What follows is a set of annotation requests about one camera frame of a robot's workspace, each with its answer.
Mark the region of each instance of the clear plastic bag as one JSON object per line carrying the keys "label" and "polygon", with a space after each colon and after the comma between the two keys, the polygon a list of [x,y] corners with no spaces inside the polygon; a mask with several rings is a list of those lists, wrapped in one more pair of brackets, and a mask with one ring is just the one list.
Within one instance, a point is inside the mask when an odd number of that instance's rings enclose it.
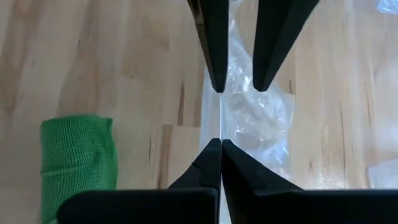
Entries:
{"label": "clear plastic bag", "polygon": [[376,9],[382,13],[398,14],[398,0],[380,0]]}
{"label": "clear plastic bag", "polygon": [[252,58],[243,47],[233,15],[230,18],[228,76],[225,91],[220,96],[221,138],[232,140],[253,158],[288,179],[287,130],[292,124],[292,103],[275,83],[266,92],[254,89]]}
{"label": "clear plastic bag", "polygon": [[368,179],[372,189],[398,189],[398,158],[369,167]]}

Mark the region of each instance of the wooden floor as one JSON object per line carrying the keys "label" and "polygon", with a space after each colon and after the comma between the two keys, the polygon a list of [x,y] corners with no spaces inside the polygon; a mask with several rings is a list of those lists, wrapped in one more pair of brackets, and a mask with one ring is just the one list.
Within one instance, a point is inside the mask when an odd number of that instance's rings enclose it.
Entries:
{"label": "wooden floor", "polygon": [[[398,17],[322,0],[276,77],[295,96],[292,181],[368,187],[398,156]],[[252,52],[255,0],[238,24]],[[114,119],[119,188],[166,187],[197,155],[204,59],[186,1],[0,1],[0,217],[33,223],[45,119]]]}

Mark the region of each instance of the green mesh fabric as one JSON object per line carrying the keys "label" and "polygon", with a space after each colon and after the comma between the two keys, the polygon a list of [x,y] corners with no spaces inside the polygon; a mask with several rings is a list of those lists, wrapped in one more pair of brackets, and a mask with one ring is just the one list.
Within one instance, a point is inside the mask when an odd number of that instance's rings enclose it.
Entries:
{"label": "green mesh fabric", "polygon": [[111,126],[112,119],[93,114],[42,123],[42,223],[55,223],[59,206],[77,193],[116,189]]}

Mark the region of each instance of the plastic wrap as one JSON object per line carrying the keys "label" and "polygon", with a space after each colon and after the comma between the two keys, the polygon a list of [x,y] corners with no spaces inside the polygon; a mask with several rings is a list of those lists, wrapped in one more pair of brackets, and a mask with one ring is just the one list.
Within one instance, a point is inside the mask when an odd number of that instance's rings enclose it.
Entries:
{"label": "plastic wrap", "polygon": [[398,189],[398,158],[369,167],[368,179],[372,189]]}
{"label": "plastic wrap", "polygon": [[254,89],[252,58],[243,47],[233,15],[230,18],[228,76],[225,91],[220,96],[221,138],[232,140],[253,158],[288,179],[287,130],[293,118],[292,103],[275,83],[266,92]]}
{"label": "plastic wrap", "polygon": [[398,14],[398,0],[380,0],[376,9],[387,14]]}

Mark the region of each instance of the black plastic piece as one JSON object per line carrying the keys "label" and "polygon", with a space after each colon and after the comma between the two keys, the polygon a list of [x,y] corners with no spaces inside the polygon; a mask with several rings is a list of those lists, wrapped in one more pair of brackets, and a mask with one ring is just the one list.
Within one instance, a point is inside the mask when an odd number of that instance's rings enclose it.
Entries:
{"label": "black plastic piece", "polygon": [[221,155],[221,141],[214,138],[169,188],[211,187],[220,191]]}
{"label": "black plastic piece", "polygon": [[235,146],[231,140],[223,141],[223,183],[232,223],[257,223],[256,215],[264,216],[260,211],[256,214],[259,197],[290,190],[301,190],[273,171],[264,167],[257,160]]}
{"label": "black plastic piece", "polygon": [[266,91],[319,0],[259,1],[253,85]]}
{"label": "black plastic piece", "polygon": [[218,194],[211,188],[89,191],[66,200],[57,220],[59,224],[217,223]]}
{"label": "black plastic piece", "polygon": [[83,192],[58,223],[219,223],[220,175],[235,223],[398,223],[398,190],[302,190],[230,140],[212,139],[169,189]]}
{"label": "black plastic piece", "polygon": [[228,69],[229,0],[188,0],[205,54],[211,84],[224,92]]}
{"label": "black plastic piece", "polygon": [[212,139],[169,189],[75,195],[58,210],[58,223],[218,223],[221,153]]}

